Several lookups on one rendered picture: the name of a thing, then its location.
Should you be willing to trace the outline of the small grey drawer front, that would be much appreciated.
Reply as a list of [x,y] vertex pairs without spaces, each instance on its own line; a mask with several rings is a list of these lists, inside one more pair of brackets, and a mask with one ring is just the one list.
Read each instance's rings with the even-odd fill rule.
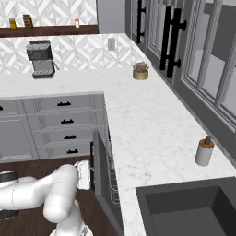
[[19,115],[21,114],[18,104],[15,100],[0,100],[0,106],[3,107],[3,110],[0,111],[0,115]]

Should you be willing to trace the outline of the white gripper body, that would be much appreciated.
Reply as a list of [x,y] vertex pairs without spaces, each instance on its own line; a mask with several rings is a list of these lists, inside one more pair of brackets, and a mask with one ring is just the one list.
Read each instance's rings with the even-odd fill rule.
[[77,188],[79,190],[90,189],[90,165],[88,160],[81,160],[75,164],[78,172]]

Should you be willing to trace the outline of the grey framed window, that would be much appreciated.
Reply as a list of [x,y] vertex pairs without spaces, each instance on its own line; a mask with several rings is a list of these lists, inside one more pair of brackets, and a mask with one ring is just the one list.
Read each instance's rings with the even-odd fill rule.
[[195,0],[178,88],[211,133],[236,134],[236,0]]

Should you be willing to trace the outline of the dark wooden shelf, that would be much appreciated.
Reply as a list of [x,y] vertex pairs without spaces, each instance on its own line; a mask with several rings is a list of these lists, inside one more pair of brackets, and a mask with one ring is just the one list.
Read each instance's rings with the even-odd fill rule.
[[0,28],[0,38],[98,34],[98,25]]

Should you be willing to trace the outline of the grey cupboard door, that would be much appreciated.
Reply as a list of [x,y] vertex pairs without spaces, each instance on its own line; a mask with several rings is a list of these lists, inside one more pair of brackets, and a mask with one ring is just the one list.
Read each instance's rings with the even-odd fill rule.
[[38,154],[25,116],[0,118],[0,163],[36,160]]

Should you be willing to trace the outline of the white soap dispenser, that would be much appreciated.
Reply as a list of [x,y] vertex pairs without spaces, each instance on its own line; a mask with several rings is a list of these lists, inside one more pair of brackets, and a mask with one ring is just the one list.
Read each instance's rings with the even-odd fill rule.
[[211,140],[211,136],[201,139],[195,154],[195,163],[199,166],[206,167],[210,162],[214,146],[215,144]]

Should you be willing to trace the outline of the grey espresso machine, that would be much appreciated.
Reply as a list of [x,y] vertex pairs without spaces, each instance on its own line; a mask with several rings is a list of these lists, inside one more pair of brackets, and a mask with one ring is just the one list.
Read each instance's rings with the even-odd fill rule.
[[33,65],[33,78],[53,78],[55,70],[59,69],[59,67],[53,60],[50,41],[30,41],[26,51]]

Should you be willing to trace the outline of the dark grey sink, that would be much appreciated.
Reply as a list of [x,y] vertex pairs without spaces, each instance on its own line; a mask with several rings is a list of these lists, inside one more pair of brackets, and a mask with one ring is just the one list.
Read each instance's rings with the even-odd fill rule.
[[236,236],[236,177],[137,187],[147,236]]

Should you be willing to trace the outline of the brown jar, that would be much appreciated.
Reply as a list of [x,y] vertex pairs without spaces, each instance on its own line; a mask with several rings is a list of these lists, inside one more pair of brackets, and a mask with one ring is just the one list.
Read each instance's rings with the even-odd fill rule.
[[33,28],[33,23],[32,23],[32,18],[30,15],[25,14],[23,16],[23,21],[24,21],[24,26],[26,29],[32,29]]

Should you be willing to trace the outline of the potted plant in gold pot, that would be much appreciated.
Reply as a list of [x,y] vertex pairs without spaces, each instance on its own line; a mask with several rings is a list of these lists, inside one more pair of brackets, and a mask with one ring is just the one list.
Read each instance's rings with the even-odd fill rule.
[[148,78],[149,66],[146,62],[136,62],[133,64],[133,78],[136,80],[146,80]]

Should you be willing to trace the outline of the grey dishwasher door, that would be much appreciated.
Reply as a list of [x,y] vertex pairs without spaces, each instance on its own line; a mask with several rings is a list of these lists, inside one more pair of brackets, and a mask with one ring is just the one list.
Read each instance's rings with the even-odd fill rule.
[[93,132],[95,196],[105,215],[114,227],[117,236],[124,236],[121,206],[114,207],[111,200],[107,150],[98,131]]

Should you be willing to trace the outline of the grey wall cupboard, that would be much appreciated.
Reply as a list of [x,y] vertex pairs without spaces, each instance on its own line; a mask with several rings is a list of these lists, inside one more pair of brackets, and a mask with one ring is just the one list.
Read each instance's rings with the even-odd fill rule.
[[96,0],[100,34],[125,32],[125,0]]

